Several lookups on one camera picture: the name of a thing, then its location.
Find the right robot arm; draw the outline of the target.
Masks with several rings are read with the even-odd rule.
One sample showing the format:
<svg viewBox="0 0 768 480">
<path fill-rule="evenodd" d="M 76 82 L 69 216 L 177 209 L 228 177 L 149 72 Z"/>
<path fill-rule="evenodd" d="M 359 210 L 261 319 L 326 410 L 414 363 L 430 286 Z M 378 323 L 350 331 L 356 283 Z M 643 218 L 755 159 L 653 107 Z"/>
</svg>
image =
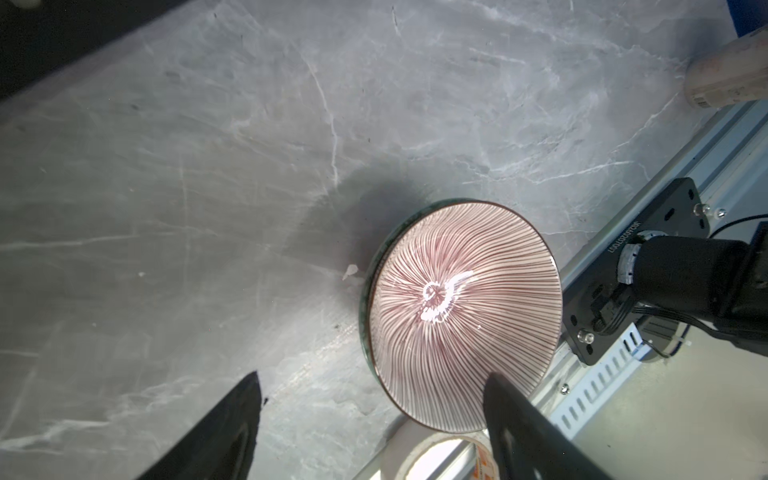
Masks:
<svg viewBox="0 0 768 480">
<path fill-rule="evenodd" d="M 616 277 L 633 312 L 694 326 L 710 337 L 767 355 L 767 217 L 750 242 L 712 236 L 653 236 L 626 245 Z"/>
</svg>

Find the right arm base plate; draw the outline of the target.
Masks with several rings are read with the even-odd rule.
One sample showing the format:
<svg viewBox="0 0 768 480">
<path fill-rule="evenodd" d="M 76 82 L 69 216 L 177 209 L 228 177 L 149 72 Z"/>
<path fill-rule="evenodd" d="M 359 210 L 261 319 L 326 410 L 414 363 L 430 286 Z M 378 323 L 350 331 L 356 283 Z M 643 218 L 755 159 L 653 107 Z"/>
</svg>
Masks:
<svg viewBox="0 0 768 480">
<path fill-rule="evenodd" d="M 636 322 L 638 288 L 648 281 L 659 237 L 706 238 L 709 221 L 693 179 L 672 180 L 640 210 L 619 219 L 579 267 L 563 294 L 564 338 L 578 360 L 596 364 Z"/>
</svg>

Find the clear tape roll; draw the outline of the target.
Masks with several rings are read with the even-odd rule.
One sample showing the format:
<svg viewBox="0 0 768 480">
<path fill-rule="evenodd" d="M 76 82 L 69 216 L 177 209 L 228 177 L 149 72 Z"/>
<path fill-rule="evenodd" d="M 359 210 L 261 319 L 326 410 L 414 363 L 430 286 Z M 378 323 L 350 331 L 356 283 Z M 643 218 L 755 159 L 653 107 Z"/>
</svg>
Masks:
<svg viewBox="0 0 768 480">
<path fill-rule="evenodd" d="M 449 434 L 407 420 L 380 455 L 379 479 L 500 479 L 485 431 Z"/>
</svg>

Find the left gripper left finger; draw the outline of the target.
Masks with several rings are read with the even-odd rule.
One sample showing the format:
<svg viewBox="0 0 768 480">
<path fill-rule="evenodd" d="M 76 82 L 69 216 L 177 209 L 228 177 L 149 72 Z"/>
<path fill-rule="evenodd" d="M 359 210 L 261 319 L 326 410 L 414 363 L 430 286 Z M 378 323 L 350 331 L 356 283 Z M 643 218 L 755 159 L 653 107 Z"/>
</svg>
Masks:
<svg viewBox="0 0 768 480">
<path fill-rule="evenodd" d="M 262 405 L 258 373 L 253 371 L 139 479 L 246 479 Z"/>
</svg>

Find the pink striped bowl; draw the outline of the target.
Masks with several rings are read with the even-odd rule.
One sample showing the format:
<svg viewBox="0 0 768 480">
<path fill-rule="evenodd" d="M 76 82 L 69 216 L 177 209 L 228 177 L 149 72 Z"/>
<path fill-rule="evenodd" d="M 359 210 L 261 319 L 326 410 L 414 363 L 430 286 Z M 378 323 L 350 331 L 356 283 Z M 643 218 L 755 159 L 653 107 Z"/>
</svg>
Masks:
<svg viewBox="0 0 768 480">
<path fill-rule="evenodd" d="M 359 335 L 373 376 L 410 419 L 464 434 L 486 426 L 483 389 L 503 374 L 530 394 L 559 345 L 563 290 L 542 235 L 503 205 L 433 203 L 372 259 Z"/>
</svg>

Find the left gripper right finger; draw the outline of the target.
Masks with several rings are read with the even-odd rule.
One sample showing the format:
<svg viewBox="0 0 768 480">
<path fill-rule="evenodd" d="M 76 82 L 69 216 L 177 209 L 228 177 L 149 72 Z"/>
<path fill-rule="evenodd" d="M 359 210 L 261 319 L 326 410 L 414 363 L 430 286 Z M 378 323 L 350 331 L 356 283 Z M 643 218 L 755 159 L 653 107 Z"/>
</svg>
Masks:
<svg viewBox="0 0 768 480">
<path fill-rule="evenodd" d="M 501 479 L 607 479 L 504 375 L 489 375 L 483 411 Z"/>
</svg>

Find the white lidded cup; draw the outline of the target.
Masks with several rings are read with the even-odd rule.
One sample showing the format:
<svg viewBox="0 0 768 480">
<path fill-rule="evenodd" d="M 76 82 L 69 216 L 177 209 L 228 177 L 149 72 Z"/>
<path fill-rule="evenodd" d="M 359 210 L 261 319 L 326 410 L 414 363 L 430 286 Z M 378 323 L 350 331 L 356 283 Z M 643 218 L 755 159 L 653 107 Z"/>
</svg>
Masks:
<svg viewBox="0 0 768 480">
<path fill-rule="evenodd" d="M 722 108 L 767 99 L 767 26 L 692 61 L 686 100 L 697 108 Z"/>
</svg>

